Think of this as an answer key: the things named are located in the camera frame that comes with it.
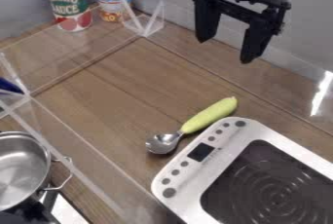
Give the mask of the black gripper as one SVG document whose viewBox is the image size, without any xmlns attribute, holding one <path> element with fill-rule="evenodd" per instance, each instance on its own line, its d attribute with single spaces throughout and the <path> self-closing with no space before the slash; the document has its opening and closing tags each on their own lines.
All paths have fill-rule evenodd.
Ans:
<svg viewBox="0 0 333 224">
<path fill-rule="evenodd" d="M 200 43 L 214 38 L 220 15 L 248 24 L 244 32 L 240 62 L 250 63 L 280 31 L 291 4 L 286 0 L 194 0 L 195 36 Z"/>
</svg>

